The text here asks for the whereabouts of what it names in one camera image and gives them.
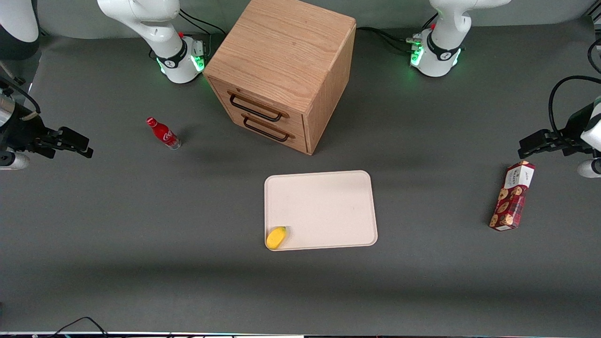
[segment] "bottle label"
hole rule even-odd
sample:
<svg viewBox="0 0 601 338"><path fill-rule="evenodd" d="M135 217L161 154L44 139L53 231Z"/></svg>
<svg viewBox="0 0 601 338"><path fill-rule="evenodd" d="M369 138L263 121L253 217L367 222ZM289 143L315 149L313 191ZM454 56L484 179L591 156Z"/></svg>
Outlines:
<svg viewBox="0 0 601 338"><path fill-rule="evenodd" d="M173 132L171 132L171 130L169 130L163 135L163 143L170 147L177 144L177 137L173 135Z"/></svg>

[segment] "gray wall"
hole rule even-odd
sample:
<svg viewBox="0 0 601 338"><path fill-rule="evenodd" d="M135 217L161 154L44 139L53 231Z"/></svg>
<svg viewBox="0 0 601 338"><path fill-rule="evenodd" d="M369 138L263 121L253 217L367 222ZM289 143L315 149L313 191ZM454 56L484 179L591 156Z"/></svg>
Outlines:
<svg viewBox="0 0 601 338"><path fill-rule="evenodd" d="M249 0L181 0L182 9L229 30ZM433 13L427 0L305 0L357 19L359 26L416 27ZM513 0L490 10L473 11L476 26L558 23L581 16L594 0ZM38 0L41 26L53 35L76 38L133 37L135 33L107 18L96 0ZM198 29L181 18L173 23L184 32Z"/></svg>

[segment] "wooden top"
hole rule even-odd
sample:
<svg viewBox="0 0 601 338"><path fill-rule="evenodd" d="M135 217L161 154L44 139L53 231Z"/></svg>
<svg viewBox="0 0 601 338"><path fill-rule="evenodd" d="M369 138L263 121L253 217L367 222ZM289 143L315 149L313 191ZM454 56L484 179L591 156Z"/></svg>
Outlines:
<svg viewBox="0 0 601 338"><path fill-rule="evenodd" d="M355 19L297 0L252 0L205 69L306 112Z"/></svg>

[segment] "bottle cap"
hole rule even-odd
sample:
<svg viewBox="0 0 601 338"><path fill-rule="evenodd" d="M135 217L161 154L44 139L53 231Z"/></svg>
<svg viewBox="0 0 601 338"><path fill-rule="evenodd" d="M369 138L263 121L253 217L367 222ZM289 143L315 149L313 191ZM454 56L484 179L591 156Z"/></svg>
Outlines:
<svg viewBox="0 0 601 338"><path fill-rule="evenodd" d="M146 124L148 124L151 127L154 127L159 123L154 119L154 117L149 117L146 119Z"/></svg>

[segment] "yellow object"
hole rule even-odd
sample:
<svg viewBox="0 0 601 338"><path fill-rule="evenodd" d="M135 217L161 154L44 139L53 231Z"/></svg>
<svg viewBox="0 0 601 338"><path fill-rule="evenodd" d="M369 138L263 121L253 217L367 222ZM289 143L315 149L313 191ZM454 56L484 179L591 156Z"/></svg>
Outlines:
<svg viewBox="0 0 601 338"><path fill-rule="evenodd" d="M279 246L282 244L282 242L284 242L285 238L286 238L286 227L277 227L277 228L271 230L271 232L269 233L269 236L267 236L267 240L265 241L265 244L267 245L268 249L275 250L275 249L279 248Z"/></svg>

